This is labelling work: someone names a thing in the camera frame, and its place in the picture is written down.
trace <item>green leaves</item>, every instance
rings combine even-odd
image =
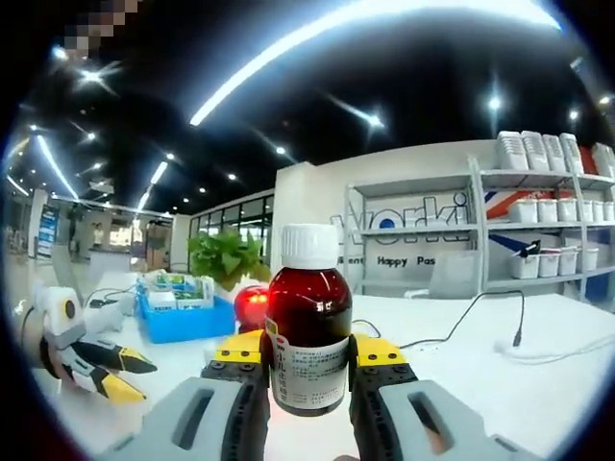
[[[227,291],[232,291],[243,276],[269,281],[271,271],[260,260],[261,246],[250,233],[243,241],[234,229],[216,235],[199,233],[188,241],[192,275],[212,277]]]

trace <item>white container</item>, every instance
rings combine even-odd
[[[529,170],[526,148],[517,132],[498,133],[496,157],[504,170]]]
[[[558,248],[545,249],[540,252],[540,263],[538,264],[538,277],[556,277],[559,271],[559,256],[561,251]]]
[[[551,168],[547,159],[547,150],[540,133],[521,132],[521,138],[528,155],[529,168],[536,171],[549,171]]]
[[[538,222],[556,223],[557,222],[557,200],[541,199],[538,200]]]
[[[577,199],[559,199],[557,201],[557,219],[562,223],[578,221]]]
[[[594,201],[583,200],[583,218],[586,223],[594,222]]]
[[[615,221],[615,203],[604,202],[604,221]]]
[[[582,175],[585,173],[583,162],[580,159],[580,149],[577,144],[577,137],[571,133],[562,133],[559,136],[564,157],[568,164],[568,171]]]
[[[559,270],[561,276],[571,276],[577,272],[577,247],[565,247],[559,254]]]
[[[581,252],[581,257],[577,260],[577,268],[580,271],[595,271],[598,267],[598,249],[588,248]]]
[[[568,171],[566,166],[566,157],[564,157],[564,151],[561,147],[559,137],[552,134],[543,134],[542,140],[545,144],[545,150],[547,152],[547,159],[549,160],[551,171],[566,173]]]
[[[538,255],[529,255],[528,257],[513,256],[510,259],[510,275],[514,279],[537,279],[538,261]]]
[[[600,202],[599,200],[593,200],[592,205],[594,209],[594,222],[603,223],[604,222],[604,202]]]
[[[520,199],[508,208],[508,217],[513,223],[537,223],[538,205],[536,199]]]
[[[615,155],[610,146],[596,143],[592,148],[592,158],[600,176],[615,178]]]

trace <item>brown glass bottle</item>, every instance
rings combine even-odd
[[[269,286],[265,324],[273,350],[274,399],[279,407],[297,416],[329,413],[342,402],[345,394],[352,296],[346,281],[334,269],[337,261],[334,228],[333,233],[317,229],[316,234],[319,232],[320,241],[312,248],[314,258],[310,259],[309,248],[297,251],[302,247],[297,240],[304,241],[303,236],[297,238],[296,234],[292,235],[293,229],[290,230],[291,237],[295,237],[290,238],[294,243],[290,245],[291,251],[306,258],[283,257],[286,267]],[[323,243],[330,238],[334,246]],[[329,253],[330,257],[319,258],[319,251],[321,255]]]

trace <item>table surface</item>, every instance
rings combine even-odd
[[[98,289],[127,289],[135,274],[107,273]],[[102,291],[93,299],[103,298]],[[467,300],[405,300],[354,296],[354,319],[366,319],[395,344],[446,336],[467,308]],[[432,379],[484,418],[488,435],[497,433],[533,451],[550,456],[569,440],[569,432],[596,403],[610,379],[615,344],[541,365],[519,363],[499,355],[496,341],[510,344],[520,316],[520,299],[484,298],[477,302],[452,339],[444,344],[405,350],[408,363],[421,379]],[[353,325],[355,332],[370,332]],[[526,319],[520,352],[527,354],[572,352],[599,338],[615,334],[615,316],[560,295],[526,299]],[[143,390],[148,400],[113,406],[65,384],[48,390],[51,402],[76,440],[90,453],[100,452],[122,435],[138,430],[142,416],[180,382],[200,374],[213,357],[219,340],[155,345],[143,338],[134,318],[121,332],[105,337],[134,348],[153,360],[158,370],[150,375],[123,374]],[[267,460],[333,460],[358,456],[348,417],[350,394],[332,413],[320,418],[299,418],[283,412],[271,399],[271,420],[265,445]],[[305,443],[297,446],[297,433]]]

